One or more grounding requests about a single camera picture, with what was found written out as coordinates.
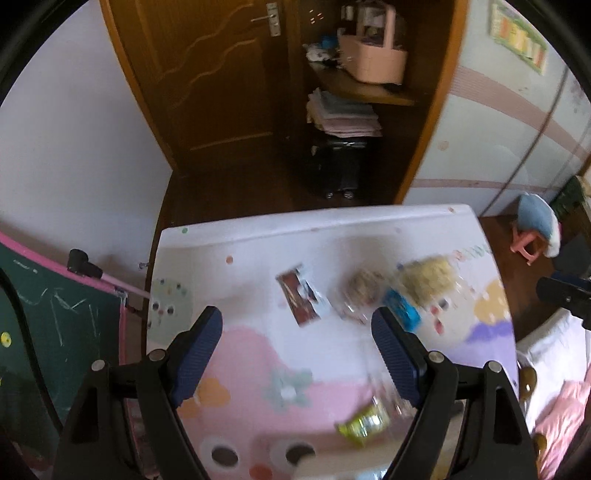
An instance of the pink bedsheet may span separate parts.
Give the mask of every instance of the pink bedsheet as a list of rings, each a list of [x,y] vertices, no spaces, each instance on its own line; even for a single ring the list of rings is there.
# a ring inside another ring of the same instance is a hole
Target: pink bedsheet
[[[590,380],[591,369],[588,369],[584,381],[565,381],[552,410],[535,426],[534,433],[543,434],[548,442],[539,461],[541,480],[554,478],[570,442],[583,423],[591,392]]]

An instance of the wooden shelf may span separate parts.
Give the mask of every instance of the wooden shelf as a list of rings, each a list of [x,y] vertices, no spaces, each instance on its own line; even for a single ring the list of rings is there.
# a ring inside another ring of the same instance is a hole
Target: wooden shelf
[[[355,80],[343,69],[325,67],[321,63],[307,62],[320,84],[334,95],[366,103],[412,106],[415,101],[406,93],[391,93],[381,85],[371,85]]]

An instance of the blue cushion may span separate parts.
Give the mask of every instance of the blue cushion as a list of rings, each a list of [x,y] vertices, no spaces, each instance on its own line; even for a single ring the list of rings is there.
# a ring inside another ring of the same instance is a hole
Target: blue cushion
[[[524,193],[519,197],[517,207],[517,228],[519,231],[537,230],[545,238],[552,235],[554,212],[541,197]]]

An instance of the wooden door frame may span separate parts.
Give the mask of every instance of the wooden door frame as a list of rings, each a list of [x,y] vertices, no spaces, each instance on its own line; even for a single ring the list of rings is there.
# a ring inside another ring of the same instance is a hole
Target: wooden door frame
[[[441,68],[441,75],[439,76],[435,94],[433,95],[433,100],[431,101],[425,124],[421,130],[417,147],[414,150],[413,157],[404,175],[400,188],[394,197],[393,203],[396,205],[402,204],[406,194],[410,190],[411,183],[421,166],[421,162],[427,151],[427,147],[431,142],[437,122],[439,121],[441,110],[443,110],[443,105],[449,94],[460,51],[462,49],[462,40],[464,38],[469,4],[470,0],[455,0],[454,2],[452,24],[449,31],[449,40],[447,42],[445,57],[443,59],[443,66]]]
[[[158,142],[158,146],[162,150],[166,161],[173,169],[173,171],[180,173],[180,169],[178,167],[178,163],[174,159],[173,151],[170,146],[164,140],[164,137],[160,133],[160,130],[156,126],[154,122],[154,117],[152,117],[152,113],[148,108],[148,104],[145,101],[144,94],[142,89],[139,86],[137,77],[135,75],[134,69],[131,66],[127,53],[123,47],[123,42],[121,41],[121,37],[119,36],[119,31],[117,30],[117,26],[115,24],[115,18],[113,17],[113,12],[111,10],[111,5],[109,0],[99,0],[100,2],[100,9],[103,12],[103,19],[105,20],[105,25],[107,27],[107,32],[109,32],[109,37],[111,38],[111,43],[113,44],[113,48],[115,49],[115,55],[117,56],[117,60],[119,60],[119,65],[121,66],[121,70],[123,70],[123,74],[127,83],[129,84],[129,88],[131,89],[131,93],[133,93],[135,97],[135,101],[138,102],[139,109],[144,114],[144,118],[146,123],[148,124],[156,142]]]

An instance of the door handle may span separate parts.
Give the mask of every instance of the door handle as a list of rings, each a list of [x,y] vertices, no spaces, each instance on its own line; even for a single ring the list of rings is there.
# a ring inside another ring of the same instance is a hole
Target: door handle
[[[277,8],[276,2],[270,2],[267,4],[267,14],[263,17],[251,18],[252,22],[258,22],[260,20],[269,21],[269,32],[272,37],[279,37],[281,35],[281,24],[279,23],[279,9]]]
[[[265,15],[264,17],[251,18],[251,22],[258,22],[259,20],[266,20],[267,18],[275,18],[275,14]]]

